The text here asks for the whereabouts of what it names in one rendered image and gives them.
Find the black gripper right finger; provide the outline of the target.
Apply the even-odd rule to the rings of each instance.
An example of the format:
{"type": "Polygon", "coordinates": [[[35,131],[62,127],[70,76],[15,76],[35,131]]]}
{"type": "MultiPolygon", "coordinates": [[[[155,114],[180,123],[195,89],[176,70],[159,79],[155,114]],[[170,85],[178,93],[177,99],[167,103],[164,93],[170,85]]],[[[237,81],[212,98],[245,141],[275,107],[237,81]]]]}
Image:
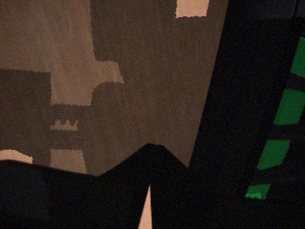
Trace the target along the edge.
{"type": "Polygon", "coordinates": [[[166,147],[155,151],[152,229],[305,229],[305,202],[219,195],[166,147]]]}

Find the dark grey controller unit with label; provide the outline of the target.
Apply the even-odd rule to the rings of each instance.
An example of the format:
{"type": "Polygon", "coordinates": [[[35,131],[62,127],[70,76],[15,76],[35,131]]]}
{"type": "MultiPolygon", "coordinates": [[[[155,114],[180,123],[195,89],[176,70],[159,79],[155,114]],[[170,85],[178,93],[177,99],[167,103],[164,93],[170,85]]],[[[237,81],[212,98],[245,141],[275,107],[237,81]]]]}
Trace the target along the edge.
{"type": "Polygon", "coordinates": [[[229,0],[188,169],[219,195],[305,202],[305,0],[229,0]]]}

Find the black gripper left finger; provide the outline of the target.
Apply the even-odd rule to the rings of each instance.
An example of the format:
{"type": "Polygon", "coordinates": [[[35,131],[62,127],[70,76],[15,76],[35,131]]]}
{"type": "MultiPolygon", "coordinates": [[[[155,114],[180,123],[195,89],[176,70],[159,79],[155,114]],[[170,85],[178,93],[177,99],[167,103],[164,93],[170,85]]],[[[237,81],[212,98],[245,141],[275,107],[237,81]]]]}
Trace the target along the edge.
{"type": "Polygon", "coordinates": [[[99,176],[0,160],[0,221],[30,229],[139,229],[155,155],[147,143],[99,176]]]}

